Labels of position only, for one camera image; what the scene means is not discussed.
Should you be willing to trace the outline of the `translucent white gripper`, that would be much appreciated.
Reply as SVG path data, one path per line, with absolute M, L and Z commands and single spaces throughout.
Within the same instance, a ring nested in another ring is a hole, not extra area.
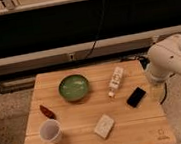
M 152 100 L 161 103 L 165 95 L 164 85 L 163 84 L 152 85 L 150 87 L 150 93 Z

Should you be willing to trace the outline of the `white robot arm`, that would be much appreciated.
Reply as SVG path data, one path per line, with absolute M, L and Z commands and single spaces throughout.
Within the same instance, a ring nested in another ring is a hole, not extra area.
M 145 76 L 151 86 L 164 86 L 164 97 L 159 99 L 163 104 L 168 94 L 166 81 L 170 73 L 178 73 L 181 76 L 181 34 L 174 34 L 153 44 L 147 57 L 149 63 L 144 70 Z

